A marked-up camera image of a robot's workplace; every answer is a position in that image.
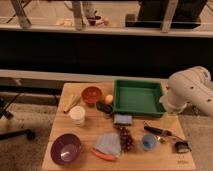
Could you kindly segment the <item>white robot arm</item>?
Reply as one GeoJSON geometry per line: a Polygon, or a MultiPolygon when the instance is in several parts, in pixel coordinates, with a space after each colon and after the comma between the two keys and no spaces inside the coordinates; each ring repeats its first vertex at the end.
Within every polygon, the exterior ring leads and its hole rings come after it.
{"type": "Polygon", "coordinates": [[[168,113],[181,113],[190,102],[207,116],[213,118],[213,90],[210,72],[196,66],[172,74],[168,79],[168,91],[159,102],[168,113]]]}

